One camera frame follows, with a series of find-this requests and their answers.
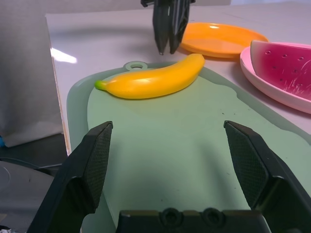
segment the pink plate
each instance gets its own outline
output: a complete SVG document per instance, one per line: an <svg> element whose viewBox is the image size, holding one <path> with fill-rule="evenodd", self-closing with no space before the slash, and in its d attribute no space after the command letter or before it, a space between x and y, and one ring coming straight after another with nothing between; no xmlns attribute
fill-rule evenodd
<svg viewBox="0 0 311 233"><path fill-rule="evenodd" d="M294 44L294 43L279 43L279 44L311 49L311 45ZM286 92L266 82L265 80L261 79L255 74L251 61L250 47L247 47L242 51L240 55L240 62L242 71L247 77L247 79L261 92L289 107L311 114L311 100L307 100L305 98Z"/></svg>

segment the yellow banana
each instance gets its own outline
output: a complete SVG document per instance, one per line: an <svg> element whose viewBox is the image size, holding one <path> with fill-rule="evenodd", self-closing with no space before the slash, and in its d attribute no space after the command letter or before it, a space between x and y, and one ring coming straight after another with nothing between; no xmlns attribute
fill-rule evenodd
<svg viewBox="0 0 311 233"><path fill-rule="evenodd" d="M204 63L202 55L191 54L169 67L120 74L110 81L97 81L95 87L124 99L164 96L193 83Z"/></svg>

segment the banana stem tip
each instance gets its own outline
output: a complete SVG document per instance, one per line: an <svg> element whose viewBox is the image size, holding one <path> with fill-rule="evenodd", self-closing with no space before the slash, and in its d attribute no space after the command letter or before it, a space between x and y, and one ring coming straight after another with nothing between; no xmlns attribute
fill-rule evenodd
<svg viewBox="0 0 311 233"><path fill-rule="evenodd" d="M98 81L95 82L95 88L98 89L98 90L105 91L106 90L106 83L107 82L98 80Z"/></svg>

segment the white table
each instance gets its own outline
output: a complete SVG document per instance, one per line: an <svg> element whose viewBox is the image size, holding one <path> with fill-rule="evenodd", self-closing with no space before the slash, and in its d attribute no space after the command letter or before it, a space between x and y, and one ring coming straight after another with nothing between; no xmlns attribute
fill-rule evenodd
<svg viewBox="0 0 311 233"><path fill-rule="evenodd" d="M262 33L270 41L311 44L310 12L311 5L297 2L194 6L190 10L190 21L233 24ZM158 55L151 9L53 14L47 15L47 22L68 153L71 148L66 100L70 88L77 81L97 72L122 67L129 61L157 63L177 61L185 56L180 52ZM259 101L311 134L311 115L286 107L259 92L246 80L239 64L206 60L205 67L250 92Z"/></svg>

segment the orange plate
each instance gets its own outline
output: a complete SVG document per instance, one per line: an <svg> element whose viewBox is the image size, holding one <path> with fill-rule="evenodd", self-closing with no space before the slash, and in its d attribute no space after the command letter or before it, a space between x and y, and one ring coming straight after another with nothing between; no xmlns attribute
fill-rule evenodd
<svg viewBox="0 0 311 233"><path fill-rule="evenodd" d="M265 36L246 28L217 23L189 23L181 47L210 57L239 58L252 40L268 41Z"/></svg>

